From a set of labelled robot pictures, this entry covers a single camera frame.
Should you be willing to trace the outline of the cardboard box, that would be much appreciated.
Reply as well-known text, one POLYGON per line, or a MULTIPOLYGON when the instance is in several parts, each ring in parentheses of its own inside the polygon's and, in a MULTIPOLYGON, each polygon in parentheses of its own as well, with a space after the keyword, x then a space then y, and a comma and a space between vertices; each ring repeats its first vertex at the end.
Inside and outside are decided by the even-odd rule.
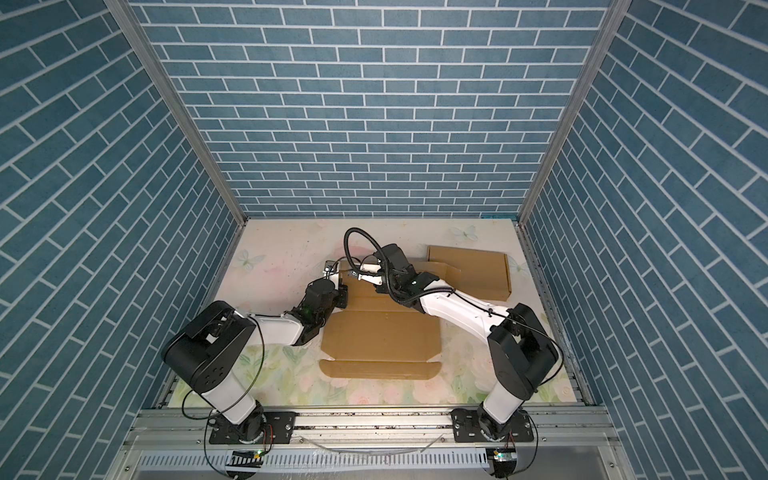
POLYGON ((335 379, 429 380, 441 370, 441 321, 406 308, 342 263, 348 303, 322 331, 319 362, 335 379))
POLYGON ((431 245, 428 261, 444 264, 444 280, 477 299, 505 302, 512 293, 505 253, 431 245))

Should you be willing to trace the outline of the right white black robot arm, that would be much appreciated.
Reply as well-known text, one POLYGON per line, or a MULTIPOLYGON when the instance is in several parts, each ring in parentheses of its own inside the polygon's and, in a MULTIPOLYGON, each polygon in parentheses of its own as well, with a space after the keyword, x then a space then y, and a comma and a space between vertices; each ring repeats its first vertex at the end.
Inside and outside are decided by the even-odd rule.
POLYGON ((508 308, 481 301, 435 274, 419 272, 395 244, 378 248, 374 257, 379 293, 487 343, 496 383, 478 407, 478 423, 491 440, 508 436, 511 417, 545 382, 560 356, 534 311, 522 303, 508 308))

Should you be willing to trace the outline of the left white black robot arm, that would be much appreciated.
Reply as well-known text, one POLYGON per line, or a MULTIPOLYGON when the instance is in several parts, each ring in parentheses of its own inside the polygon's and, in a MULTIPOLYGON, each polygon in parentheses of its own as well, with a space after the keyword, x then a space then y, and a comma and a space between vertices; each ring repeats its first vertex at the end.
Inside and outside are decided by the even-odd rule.
POLYGON ((246 315, 215 301, 166 343, 161 358, 249 441, 261 428, 263 407, 233 373, 241 353, 251 345, 303 346, 347 300, 348 287, 334 275, 310 282, 298 306, 280 315, 246 315))

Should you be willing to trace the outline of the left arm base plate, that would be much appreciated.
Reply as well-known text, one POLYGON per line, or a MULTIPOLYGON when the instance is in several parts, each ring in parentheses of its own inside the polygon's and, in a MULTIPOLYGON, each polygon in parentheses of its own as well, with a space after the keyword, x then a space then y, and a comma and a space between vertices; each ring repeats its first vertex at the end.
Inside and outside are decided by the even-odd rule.
POLYGON ((269 447, 289 444, 297 414, 292 411, 256 411, 241 424, 224 416, 210 420, 208 441, 213 445, 258 445, 269 447))

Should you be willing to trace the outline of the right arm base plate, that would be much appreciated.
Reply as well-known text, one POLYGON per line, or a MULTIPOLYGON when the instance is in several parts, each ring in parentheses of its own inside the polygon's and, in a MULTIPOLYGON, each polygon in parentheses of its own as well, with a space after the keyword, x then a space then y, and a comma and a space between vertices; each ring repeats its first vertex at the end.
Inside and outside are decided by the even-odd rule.
POLYGON ((456 443, 532 442, 535 439, 530 416, 516 411, 506 422, 494 420, 481 407, 455 408, 450 411, 451 427, 456 443))

